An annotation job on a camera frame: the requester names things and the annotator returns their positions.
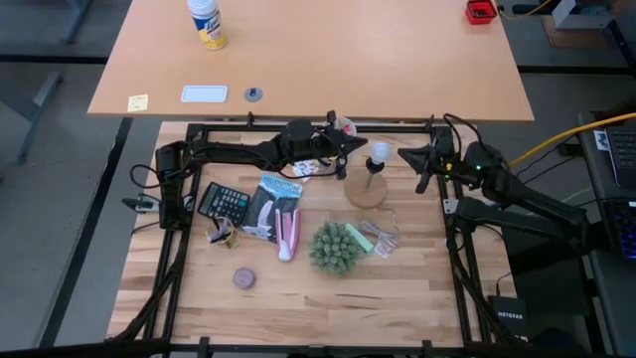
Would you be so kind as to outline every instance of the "light bulb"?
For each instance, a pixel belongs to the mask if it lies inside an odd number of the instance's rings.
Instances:
[[[376,143],[371,149],[371,160],[376,165],[386,162],[390,156],[391,146],[388,143]]]

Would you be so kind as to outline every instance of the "red box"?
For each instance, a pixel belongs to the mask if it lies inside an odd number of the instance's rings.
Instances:
[[[489,0],[468,1],[466,17],[472,25],[490,24],[497,17],[497,10]]]

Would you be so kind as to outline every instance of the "yellow sticky note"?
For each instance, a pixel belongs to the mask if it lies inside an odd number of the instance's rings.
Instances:
[[[148,94],[132,95],[128,98],[128,111],[148,109]]]

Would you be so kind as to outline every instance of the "round wooden base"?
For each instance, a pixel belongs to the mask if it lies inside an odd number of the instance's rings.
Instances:
[[[357,170],[345,180],[345,195],[349,202],[360,209],[373,209],[387,198],[387,180],[380,174],[371,178],[369,188],[365,188],[371,174],[367,169]]]

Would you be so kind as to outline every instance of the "green plant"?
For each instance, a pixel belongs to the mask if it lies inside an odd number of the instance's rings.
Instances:
[[[314,234],[309,250],[311,264],[328,273],[343,275],[356,266],[360,244],[344,224],[325,223]]]

